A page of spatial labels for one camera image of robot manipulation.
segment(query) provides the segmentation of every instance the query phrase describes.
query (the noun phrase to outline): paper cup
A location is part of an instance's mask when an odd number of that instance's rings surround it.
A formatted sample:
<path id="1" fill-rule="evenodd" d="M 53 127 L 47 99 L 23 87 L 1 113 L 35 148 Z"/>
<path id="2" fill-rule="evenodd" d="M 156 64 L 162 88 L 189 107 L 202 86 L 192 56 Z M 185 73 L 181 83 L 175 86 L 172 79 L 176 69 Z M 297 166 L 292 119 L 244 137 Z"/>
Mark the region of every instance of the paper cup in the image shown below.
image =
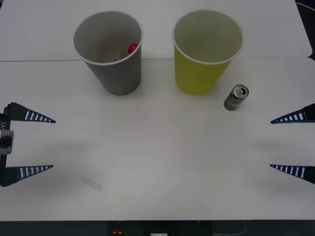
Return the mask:
<path id="1" fill-rule="evenodd" d="M 126 95 L 141 82 L 142 38 L 142 28 L 133 17 L 106 11 L 86 18 L 79 25 L 73 46 L 108 92 Z M 138 44 L 135 51 L 115 61 L 118 53 L 132 43 Z"/>
<path id="2" fill-rule="evenodd" d="M 175 78 L 188 94 L 206 94 L 240 53 L 243 34 L 227 15 L 200 10 L 174 26 Z"/>

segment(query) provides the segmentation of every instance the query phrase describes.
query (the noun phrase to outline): table surface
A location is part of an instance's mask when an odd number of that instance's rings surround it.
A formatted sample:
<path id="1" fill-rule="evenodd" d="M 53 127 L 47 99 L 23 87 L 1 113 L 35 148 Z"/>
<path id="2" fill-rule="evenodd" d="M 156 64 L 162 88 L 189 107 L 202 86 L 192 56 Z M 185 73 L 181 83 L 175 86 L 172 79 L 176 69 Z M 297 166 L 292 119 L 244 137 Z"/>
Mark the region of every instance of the table surface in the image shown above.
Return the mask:
<path id="1" fill-rule="evenodd" d="M 238 58 L 205 96 L 177 88 L 172 59 L 142 68 L 114 96 L 82 61 L 0 63 L 0 107 L 57 121 L 12 123 L 7 165 L 54 168 L 1 188 L 0 220 L 315 219 L 315 186 L 269 167 L 315 165 L 313 124 L 270 124 L 314 103 L 314 61 Z"/>
<path id="2" fill-rule="evenodd" d="M 72 35 L 87 16 L 106 10 L 133 15 L 144 30 L 143 58 L 173 58 L 174 23 L 196 9 L 233 17 L 247 57 L 312 53 L 294 0 L 7 0 L 0 11 L 0 60 L 73 60 Z"/>

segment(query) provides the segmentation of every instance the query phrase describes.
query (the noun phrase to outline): soda can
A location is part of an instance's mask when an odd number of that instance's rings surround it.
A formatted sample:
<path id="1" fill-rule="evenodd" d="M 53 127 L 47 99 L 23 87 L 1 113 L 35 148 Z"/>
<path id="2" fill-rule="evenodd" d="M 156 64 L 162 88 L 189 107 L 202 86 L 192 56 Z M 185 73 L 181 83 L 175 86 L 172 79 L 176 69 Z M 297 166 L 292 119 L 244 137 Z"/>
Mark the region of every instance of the soda can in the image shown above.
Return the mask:
<path id="1" fill-rule="evenodd" d="M 248 96 L 249 90 L 245 85 L 236 85 L 224 101 L 228 111 L 234 111 Z"/>

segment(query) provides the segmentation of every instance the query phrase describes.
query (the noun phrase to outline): red button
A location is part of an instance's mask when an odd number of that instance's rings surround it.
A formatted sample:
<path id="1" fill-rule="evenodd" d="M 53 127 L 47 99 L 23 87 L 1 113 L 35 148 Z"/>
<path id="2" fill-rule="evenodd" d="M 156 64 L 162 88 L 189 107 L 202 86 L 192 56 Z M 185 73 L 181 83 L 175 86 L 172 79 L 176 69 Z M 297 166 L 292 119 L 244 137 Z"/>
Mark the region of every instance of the red button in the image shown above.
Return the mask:
<path id="1" fill-rule="evenodd" d="M 113 233 L 118 235 L 118 234 L 120 234 L 120 233 L 122 233 L 122 232 L 120 231 L 120 229 L 115 229 L 115 230 L 113 231 Z"/>

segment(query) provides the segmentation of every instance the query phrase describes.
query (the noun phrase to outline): cup rim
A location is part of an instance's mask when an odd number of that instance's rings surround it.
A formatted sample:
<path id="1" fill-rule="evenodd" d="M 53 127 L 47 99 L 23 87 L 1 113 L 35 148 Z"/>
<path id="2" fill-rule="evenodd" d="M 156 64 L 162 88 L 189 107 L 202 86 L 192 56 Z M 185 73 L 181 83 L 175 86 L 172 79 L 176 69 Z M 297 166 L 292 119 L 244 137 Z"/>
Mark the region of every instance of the cup rim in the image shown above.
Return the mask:
<path id="1" fill-rule="evenodd" d="M 233 56 L 230 57 L 229 59 L 226 59 L 226 60 L 223 60 L 223 61 L 219 61 L 219 62 L 204 62 L 204 61 L 196 60 L 196 59 L 194 59 L 194 58 L 189 57 L 188 55 L 186 55 L 186 54 L 178 47 L 178 45 L 177 45 L 177 43 L 176 43 L 176 40 L 175 40 L 175 35 L 174 35 L 176 26 L 178 25 L 178 23 L 179 23 L 185 16 L 187 16 L 187 15 L 189 15 L 189 14 L 192 14 L 192 13 L 195 13 L 195 12 L 199 12 L 199 11 L 207 11 L 207 12 L 211 12 L 211 11 L 212 11 L 212 12 L 220 13 L 220 14 L 222 14 L 222 15 L 227 16 L 228 18 L 230 18 L 230 19 L 239 27 L 239 29 L 240 29 L 240 31 L 241 31 L 241 34 L 242 34 L 242 44 L 241 44 L 241 46 L 240 46 L 240 49 L 238 50 L 238 52 L 237 52 L 235 55 L 233 55 Z M 227 63 L 227 62 L 232 61 L 234 58 L 236 58 L 236 57 L 239 55 L 239 53 L 240 53 L 241 50 L 243 49 L 243 45 L 244 45 L 244 34 L 243 34 L 243 30 L 242 30 L 242 28 L 240 27 L 240 25 L 239 25 L 239 24 L 237 23 L 237 21 L 235 21 L 232 17 L 230 17 L 230 16 L 228 16 L 228 15 L 226 15 L 226 14 L 220 12 L 220 11 L 215 11 L 215 10 L 210 10 L 210 9 L 208 9 L 208 10 L 200 9 L 200 10 L 191 11 L 191 12 L 185 14 L 184 16 L 182 16 L 181 18 L 179 18 L 179 19 L 176 21 L 176 23 L 175 23 L 175 25 L 174 25 L 174 27 L 173 27 L 173 31 L 172 31 L 172 40 L 173 40 L 173 43 L 174 43 L 175 48 L 176 48 L 184 57 L 186 57 L 187 59 L 192 60 L 192 61 L 194 61 L 194 62 L 196 62 L 196 63 L 198 63 L 198 64 L 203 64 L 203 65 L 220 65 L 220 64 L 224 64 L 224 63 Z"/>
<path id="2" fill-rule="evenodd" d="M 83 24 L 83 22 L 85 22 L 88 18 L 94 16 L 94 15 L 97 15 L 99 13 L 104 13 L 104 12 L 116 12 L 116 13 L 122 13 L 124 15 L 127 15 L 129 17 L 131 17 L 137 24 L 138 26 L 140 27 L 140 30 L 141 30 L 141 37 L 140 37 L 140 41 L 138 43 L 138 47 L 136 48 L 136 50 L 134 50 L 131 54 L 129 54 L 127 57 L 121 59 L 121 60 L 118 60 L 118 61 L 113 61 L 113 62 L 108 62 L 108 63 L 100 63 L 100 62 L 94 62 L 94 61 L 90 61 L 90 60 L 87 60 L 85 59 L 83 56 L 81 56 L 78 51 L 76 50 L 75 46 L 74 46 L 74 36 L 75 36 L 75 33 L 77 32 L 78 28 Z M 122 12 L 122 11 L 115 11 L 115 10 L 112 10 L 112 11 L 100 11 L 100 12 L 97 12 L 97 13 L 94 13 L 92 15 L 89 15 L 87 16 L 86 18 L 84 18 L 80 23 L 79 25 L 75 28 L 75 31 L 74 33 L 72 34 L 72 47 L 75 51 L 75 53 L 79 56 L 79 58 L 81 58 L 83 61 L 85 61 L 86 63 L 88 64 L 92 64 L 92 65 L 115 65 L 115 64 L 119 64 L 127 59 L 129 59 L 130 57 L 132 57 L 137 51 L 139 51 L 139 48 L 141 47 L 141 44 L 142 44 L 142 40 L 143 40 L 143 29 L 140 25 L 140 23 L 131 15 L 125 13 L 125 12 Z"/>

